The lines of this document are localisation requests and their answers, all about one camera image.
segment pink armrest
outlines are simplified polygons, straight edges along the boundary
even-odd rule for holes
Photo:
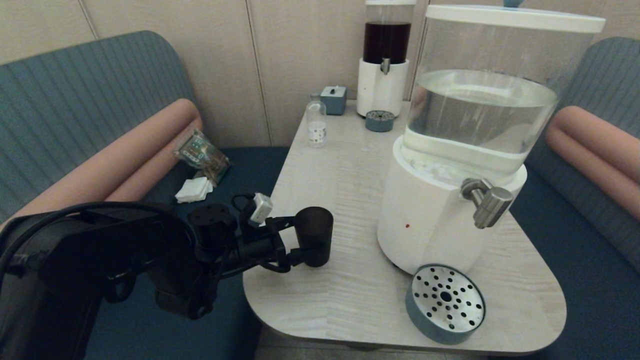
[[[560,110],[547,143],[640,220],[640,140],[577,106]]]
[[[178,162],[173,146],[194,127],[202,128],[195,105],[187,99],[176,100],[73,169],[11,218],[84,202],[140,200]]]

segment small glass bottle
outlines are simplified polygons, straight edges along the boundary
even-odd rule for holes
[[[323,147],[326,143],[326,106],[320,101],[320,94],[311,94],[311,102],[305,112],[309,146]]]

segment wall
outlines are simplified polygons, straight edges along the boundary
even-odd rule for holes
[[[243,0],[83,0],[100,38],[152,30],[182,59],[206,134],[219,147],[268,146]]]
[[[77,0],[0,1],[0,63],[93,39]]]
[[[414,65],[427,3],[418,0],[415,9],[408,51]],[[606,17],[595,40],[640,38],[640,0],[527,0],[524,6]],[[340,84],[355,97],[364,22],[364,0],[0,0],[0,63],[156,31],[182,58],[217,145],[287,146],[311,92]]]
[[[288,146],[309,94],[327,85],[355,99],[364,44],[364,0],[248,0],[273,145]],[[407,58],[416,64],[427,0],[414,11]],[[415,66],[410,69],[411,78]],[[408,81],[405,98],[410,96]]]

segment gray drip tray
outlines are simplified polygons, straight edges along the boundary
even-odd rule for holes
[[[424,265],[413,276],[406,297],[413,324],[428,338],[453,345],[482,324],[484,298],[463,273],[446,265]]]

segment dark liquid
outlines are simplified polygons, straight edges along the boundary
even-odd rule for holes
[[[411,33],[410,22],[368,22],[364,28],[364,61],[379,64],[390,58],[392,64],[403,63]]]

